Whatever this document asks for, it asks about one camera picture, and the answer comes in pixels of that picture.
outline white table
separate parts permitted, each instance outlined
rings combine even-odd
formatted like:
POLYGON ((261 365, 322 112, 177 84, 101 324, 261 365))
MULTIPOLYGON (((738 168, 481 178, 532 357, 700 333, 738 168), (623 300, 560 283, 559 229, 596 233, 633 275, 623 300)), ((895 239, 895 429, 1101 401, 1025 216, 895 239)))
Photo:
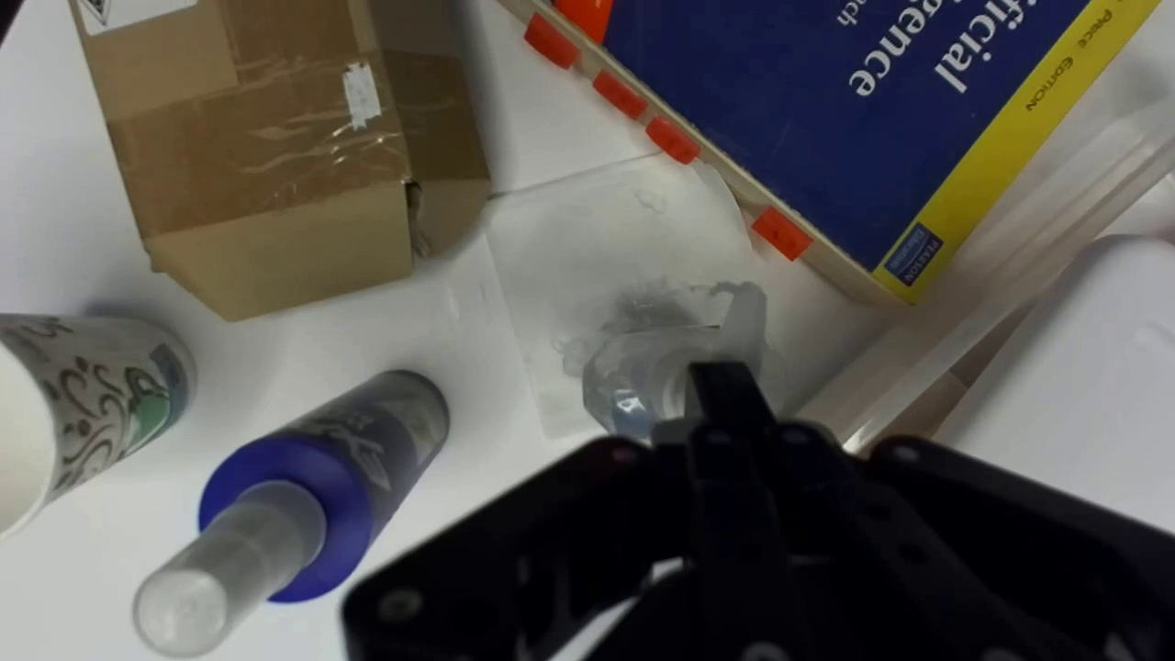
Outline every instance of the white table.
MULTIPOLYGON (((634 129, 542 65, 493 0, 460 5, 497 191, 649 155, 634 129)), ((509 198, 487 216, 509 223, 509 198)), ((843 324, 853 304, 810 288, 810 275, 795 275, 794 289, 795 344, 825 354, 825 365, 843 359, 853 344, 822 344, 822 332, 843 324)), ((208 469, 241 442, 382 367, 429 375, 449 393, 456 428, 355 578, 564 451, 538 429, 486 239, 409 283, 248 324, 219 324, 179 288, 152 275, 65 0, 26 0, 0 47, 0 308, 163 321, 198 359, 196 407, 156 449, 0 539, 0 657, 153 657, 133 636, 130 603, 137 586, 190 539, 208 469)), ((343 595, 261 610, 213 661, 336 661, 343 595)))

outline cup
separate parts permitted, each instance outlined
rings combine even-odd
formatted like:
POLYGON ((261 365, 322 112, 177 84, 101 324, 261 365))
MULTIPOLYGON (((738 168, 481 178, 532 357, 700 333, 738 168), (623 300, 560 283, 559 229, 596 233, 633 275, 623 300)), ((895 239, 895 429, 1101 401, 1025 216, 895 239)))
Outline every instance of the cup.
POLYGON ((165 433, 182 344, 137 321, 0 315, 0 533, 165 433))

